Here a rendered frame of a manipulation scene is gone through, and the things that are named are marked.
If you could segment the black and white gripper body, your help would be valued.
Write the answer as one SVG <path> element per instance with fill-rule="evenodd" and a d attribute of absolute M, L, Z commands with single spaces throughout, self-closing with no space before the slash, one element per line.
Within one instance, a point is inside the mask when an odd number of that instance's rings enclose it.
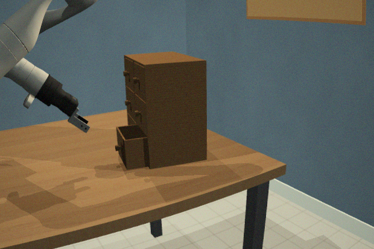
<path fill-rule="evenodd" d="M 29 93 L 25 98 L 23 106 L 27 109 L 35 98 L 50 106 L 51 104 L 63 113 L 72 116 L 78 107 L 78 99 L 62 89 L 62 83 L 54 79 L 43 70 L 33 67 L 22 87 Z"/>

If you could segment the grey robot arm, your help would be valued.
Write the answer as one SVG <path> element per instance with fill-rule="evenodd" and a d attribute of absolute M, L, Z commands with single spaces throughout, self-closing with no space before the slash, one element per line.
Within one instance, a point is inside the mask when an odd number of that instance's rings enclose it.
<path fill-rule="evenodd" d="M 47 11 L 51 1 L 30 0 L 0 25 L 0 79 L 7 77 L 22 86 L 34 67 L 24 57 L 38 35 L 97 2 L 65 0 L 68 5 Z"/>

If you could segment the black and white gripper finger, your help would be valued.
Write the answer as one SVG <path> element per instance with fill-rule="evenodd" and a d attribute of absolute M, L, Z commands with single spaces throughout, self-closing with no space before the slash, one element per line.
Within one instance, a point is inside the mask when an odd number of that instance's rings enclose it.
<path fill-rule="evenodd" d="M 68 122 L 82 130 L 83 132 L 87 133 L 87 131 L 90 129 L 90 126 L 84 123 L 83 121 L 79 120 L 75 117 L 76 113 L 78 112 L 79 108 L 76 108 L 73 112 L 72 116 L 68 119 Z"/>
<path fill-rule="evenodd" d="M 82 120 L 84 123 L 88 123 L 88 120 L 84 119 L 82 116 L 80 116 L 79 114 L 76 114 L 75 117 L 77 117 L 78 119 Z"/>

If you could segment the dark brown drawer front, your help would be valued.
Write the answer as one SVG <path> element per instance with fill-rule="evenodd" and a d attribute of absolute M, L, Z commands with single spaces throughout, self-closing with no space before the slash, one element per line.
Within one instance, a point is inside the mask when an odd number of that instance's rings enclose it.
<path fill-rule="evenodd" d="M 128 125 L 135 125 L 136 123 L 135 123 L 135 121 L 132 119 L 132 117 L 129 115 L 129 114 L 127 114 L 128 115 Z"/>
<path fill-rule="evenodd" d="M 125 105 L 127 106 L 127 111 L 136 120 L 136 117 L 135 117 L 135 94 L 127 86 L 126 86 L 126 96 L 127 96 L 127 100 L 125 101 Z"/>
<path fill-rule="evenodd" d="M 123 72 L 125 77 L 125 83 L 134 90 L 133 78 L 133 61 L 124 58 L 125 60 L 125 71 Z"/>
<path fill-rule="evenodd" d="M 116 133 L 118 145 L 115 150 L 126 169 L 149 167 L 148 138 L 141 128 L 137 124 L 125 125 L 116 127 Z"/>
<path fill-rule="evenodd" d="M 144 67 L 133 62 L 135 92 L 145 100 Z"/>
<path fill-rule="evenodd" d="M 146 117 L 146 105 L 145 102 L 135 94 L 135 117 L 136 122 L 147 134 L 147 117 Z"/>

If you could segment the brown wooden chest of drawers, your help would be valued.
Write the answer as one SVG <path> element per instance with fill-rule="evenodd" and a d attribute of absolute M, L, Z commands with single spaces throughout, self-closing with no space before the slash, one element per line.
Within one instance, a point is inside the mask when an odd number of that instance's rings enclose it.
<path fill-rule="evenodd" d="M 144 67 L 149 169 L 207 160 L 206 60 L 177 52 L 124 55 Z"/>

